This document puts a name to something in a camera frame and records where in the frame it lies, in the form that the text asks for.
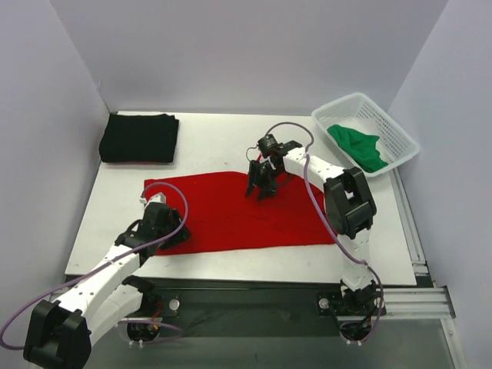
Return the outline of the red t shirt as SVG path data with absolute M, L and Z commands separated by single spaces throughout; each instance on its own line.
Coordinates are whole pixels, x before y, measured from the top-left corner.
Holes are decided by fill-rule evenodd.
M 275 196 L 245 196 L 248 176 L 225 171 L 174 178 L 146 179 L 145 197 L 161 192 L 166 202 L 186 214 L 191 237 L 164 255 L 333 244 L 315 206 L 324 206 L 314 188 L 309 198 L 302 178 L 281 176 Z

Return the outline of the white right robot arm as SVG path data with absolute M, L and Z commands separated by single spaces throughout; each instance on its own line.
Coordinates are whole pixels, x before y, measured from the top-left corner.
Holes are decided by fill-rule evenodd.
M 323 225 L 345 256 L 341 306 L 350 314 L 359 313 L 368 304 L 364 290 L 375 282 L 368 243 L 377 207 L 364 174 L 310 155 L 309 146 L 296 141 L 279 143 L 272 134 L 260 138 L 257 147 L 261 158 L 249 162 L 246 195 L 254 189 L 259 190 L 259 200 L 276 195 L 281 174 L 304 180 Z

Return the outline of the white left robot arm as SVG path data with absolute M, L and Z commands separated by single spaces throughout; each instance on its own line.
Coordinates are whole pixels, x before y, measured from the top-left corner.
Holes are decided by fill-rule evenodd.
M 158 250 L 189 238 L 187 219 L 166 204 L 146 204 L 142 218 L 116 237 L 92 271 L 72 280 L 55 300 L 35 305 L 23 358 L 41 368 L 82 368 L 95 344 L 121 322 L 137 325 L 134 336 L 141 344 L 154 340 L 161 299 L 135 272 Z

